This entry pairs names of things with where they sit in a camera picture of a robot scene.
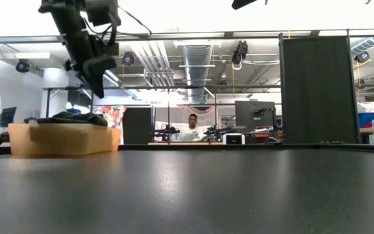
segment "computer monitor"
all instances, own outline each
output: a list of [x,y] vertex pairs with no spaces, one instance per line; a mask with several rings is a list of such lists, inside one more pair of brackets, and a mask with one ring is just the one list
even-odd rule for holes
[[16,114],[17,107],[10,107],[3,109],[0,115],[0,127],[8,127],[8,124],[14,123],[14,116]]
[[274,126],[274,118],[272,117],[272,111],[270,111],[275,107],[274,102],[235,101],[234,107],[236,126],[245,126],[247,131],[253,131],[256,126]]

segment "black table surface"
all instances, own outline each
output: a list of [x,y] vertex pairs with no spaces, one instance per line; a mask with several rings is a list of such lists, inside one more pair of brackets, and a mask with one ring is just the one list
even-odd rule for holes
[[0,156],[0,233],[374,234],[374,153]]

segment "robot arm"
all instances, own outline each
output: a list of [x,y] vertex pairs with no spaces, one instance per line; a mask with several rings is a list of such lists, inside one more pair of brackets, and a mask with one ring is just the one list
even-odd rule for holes
[[[104,97],[103,74],[116,68],[111,56],[119,51],[115,44],[116,27],[121,25],[117,0],[42,0],[40,13],[51,13],[70,59],[66,70],[76,71],[76,76],[99,98]],[[110,41],[105,44],[97,35],[90,35],[80,11],[85,11],[94,26],[111,23]]]

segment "blue bin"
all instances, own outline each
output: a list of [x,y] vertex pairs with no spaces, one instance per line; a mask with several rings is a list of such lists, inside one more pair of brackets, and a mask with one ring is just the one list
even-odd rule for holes
[[360,128],[374,120],[374,112],[358,113],[358,125]]

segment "white device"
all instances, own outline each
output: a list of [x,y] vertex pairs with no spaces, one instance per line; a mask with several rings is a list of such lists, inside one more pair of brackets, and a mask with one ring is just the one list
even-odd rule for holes
[[245,135],[241,133],[227,133],[223,135],[223,144],[245,144]]

